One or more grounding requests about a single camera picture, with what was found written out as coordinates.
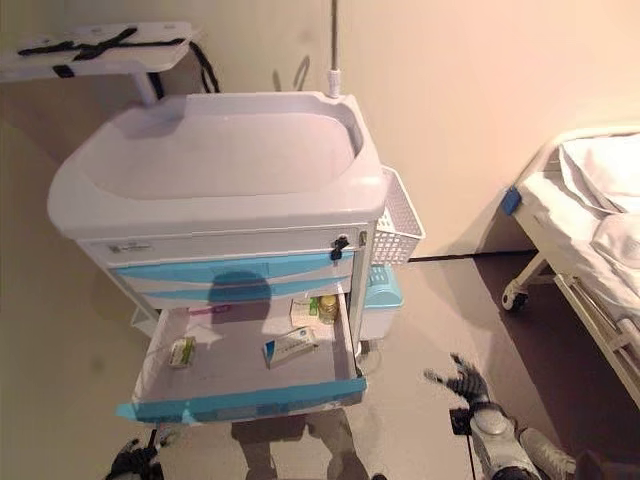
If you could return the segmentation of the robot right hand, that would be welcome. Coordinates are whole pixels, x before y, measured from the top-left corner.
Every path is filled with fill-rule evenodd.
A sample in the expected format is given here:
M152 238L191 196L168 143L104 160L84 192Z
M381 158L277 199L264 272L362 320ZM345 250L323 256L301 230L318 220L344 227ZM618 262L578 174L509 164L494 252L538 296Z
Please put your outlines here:
M487 383L480 371L458 353L451 353L457 375L443 377L433 369L425 369L423 377L432 383L442 385L458 397L464 399L470 408L489 402Z

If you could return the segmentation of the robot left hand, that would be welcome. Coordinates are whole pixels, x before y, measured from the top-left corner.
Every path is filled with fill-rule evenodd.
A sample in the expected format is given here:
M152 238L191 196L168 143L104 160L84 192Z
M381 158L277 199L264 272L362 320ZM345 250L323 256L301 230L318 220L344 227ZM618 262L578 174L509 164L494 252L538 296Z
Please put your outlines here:
M155 446L139 446L138 439L128 441L117 453L106 479L147 479L162 480L164 473L156 461L158 449Z

